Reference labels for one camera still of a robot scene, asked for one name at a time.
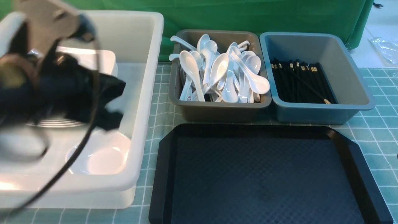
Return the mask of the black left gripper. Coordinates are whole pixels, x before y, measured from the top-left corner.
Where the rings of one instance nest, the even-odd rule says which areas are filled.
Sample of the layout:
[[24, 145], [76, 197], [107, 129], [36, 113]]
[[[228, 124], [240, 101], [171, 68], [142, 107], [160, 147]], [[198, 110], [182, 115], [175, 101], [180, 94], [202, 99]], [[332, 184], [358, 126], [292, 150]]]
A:
[[32, 117], [31, 123], [42, 124], [56, 112], [61, 113], [64, 119], [89, 124], [93, 100], [98, 98], [94, 126], [105, 131], [118, 129], [123, 113], [110, 111], [106, 105], [123, 94], [126, 82], [82, 66], [72, 54], [56, 53], [56, 58], [53, 72], [42, 75], [45, 86], [51, 88], [46, 93], [55, 98]]

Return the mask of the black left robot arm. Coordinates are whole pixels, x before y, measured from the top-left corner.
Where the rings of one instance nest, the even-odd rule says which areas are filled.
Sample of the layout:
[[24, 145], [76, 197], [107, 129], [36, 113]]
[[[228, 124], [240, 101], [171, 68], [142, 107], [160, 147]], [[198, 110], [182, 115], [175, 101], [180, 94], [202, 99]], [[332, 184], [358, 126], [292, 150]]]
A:
[[65, 52], [63, 58], [49, 73], [41, 75], [38, 89], [21, 71], [6, 66], [1, 73], [1, 116], [3, 126], [32, 121], [37, 126], [48, 113], [62, 112], [66, 119], [100, 127], [105, 131], [120, 126], [123, 113], [108, 111], [106, 105], [120, 97], [126, 83], [114, 76], [99, 73], [80, 65], [77, 59]]

